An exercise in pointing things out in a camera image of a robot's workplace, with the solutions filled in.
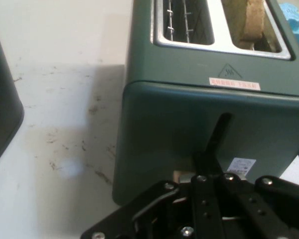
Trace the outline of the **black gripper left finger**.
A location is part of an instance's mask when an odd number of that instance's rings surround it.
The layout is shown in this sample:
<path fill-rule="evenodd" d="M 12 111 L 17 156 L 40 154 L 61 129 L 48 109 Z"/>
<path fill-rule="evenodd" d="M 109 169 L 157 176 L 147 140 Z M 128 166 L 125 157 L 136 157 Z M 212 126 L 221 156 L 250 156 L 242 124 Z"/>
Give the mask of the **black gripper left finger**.
<path fill-rule="evenodd" d="M 189 182 L 160 181 L 81 235 L 83 239 L 221 239 L 223 225 L 215 177 L 222 174 L 211 153 L 193 157 Z"/>

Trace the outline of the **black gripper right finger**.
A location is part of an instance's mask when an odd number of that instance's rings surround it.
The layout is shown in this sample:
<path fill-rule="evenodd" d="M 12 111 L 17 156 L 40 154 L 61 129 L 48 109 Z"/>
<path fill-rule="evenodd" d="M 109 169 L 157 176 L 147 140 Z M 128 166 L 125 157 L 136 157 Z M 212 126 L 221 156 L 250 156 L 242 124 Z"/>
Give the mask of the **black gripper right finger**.
<path fill-rule="evenodd" d="M 224 223 L 226 239 L 299 239 L 299 185 L 274 176 L 251 184 L 225 173 L 223 187 L 237 216 Z"/>

